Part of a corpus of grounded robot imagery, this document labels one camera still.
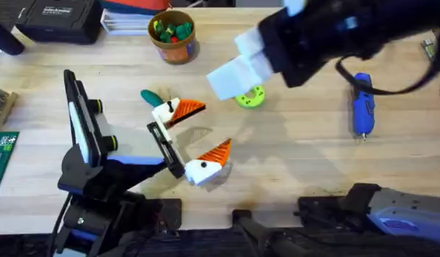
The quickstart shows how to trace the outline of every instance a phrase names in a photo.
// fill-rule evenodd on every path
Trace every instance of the tape roll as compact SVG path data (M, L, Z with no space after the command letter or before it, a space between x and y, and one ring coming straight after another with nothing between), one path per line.
M266 97L263 86L255 86L252 90L250 90L249 93L253 94L254 96L236 96L236 102L238 103L238 105L240 105L240 107L245 109L255 109L263 104Z

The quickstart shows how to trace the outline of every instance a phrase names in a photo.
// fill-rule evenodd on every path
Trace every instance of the wooden tabletop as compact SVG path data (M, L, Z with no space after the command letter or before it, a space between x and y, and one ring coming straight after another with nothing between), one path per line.
M197 188L162 171L133 188L149 198L182 199L182 228L229 227L235 208L255 210L267 226L291 225L298 197L340 195L356 182L440 196L440 77L414 94L376 97L374 132L366 143L355 141L350 88L333 62L297 89L275 75L256 110L216 99L206 75L237 56L236 35L277 9L184 11L196 23L200 52L181 66L164 63L146 36L103 34L93 46L24 40L24 54L0 56L0 87L21 95L6 124L21 133L0 187L0 234L50 232L66 197L56 187L71 144L64 69L76 73L89 97L102 99L112 124L146 130L151 108L139 92L169 90L207 103L173 130L179 141L206 134L196 149L233 138L231 173L215 184ZM373 60L349 59L347 67L369 72L376 87L402 88L428 66L419 45L428 37L389 44Z

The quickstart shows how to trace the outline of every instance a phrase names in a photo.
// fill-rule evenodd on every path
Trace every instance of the cup of pencils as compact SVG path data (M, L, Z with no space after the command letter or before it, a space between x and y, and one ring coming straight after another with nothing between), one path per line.
M149 22L149 35L163 60L185 64L195 48L193 19L182 11L163 11Z

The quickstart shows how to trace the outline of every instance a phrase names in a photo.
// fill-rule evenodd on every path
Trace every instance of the circuit board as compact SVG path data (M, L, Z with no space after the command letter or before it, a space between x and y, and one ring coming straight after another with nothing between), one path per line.
M0 132L0 183L18 137L19 132Z

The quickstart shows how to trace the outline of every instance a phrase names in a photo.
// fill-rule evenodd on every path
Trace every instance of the orange toy piece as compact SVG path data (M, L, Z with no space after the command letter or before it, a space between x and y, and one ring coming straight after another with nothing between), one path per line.
M177 123L187 119L190 116L203 111L206 108L206 104L195 100L180 100L177 106L176 112L172 116L171 120L168 122L167 126L171 127Z
M220 163L220 165L223 167L225 166L226 161L228 160L230 150L231 150L231 138L221 143L216 148L201 155L200 157L198 157L198 160L217 162Z

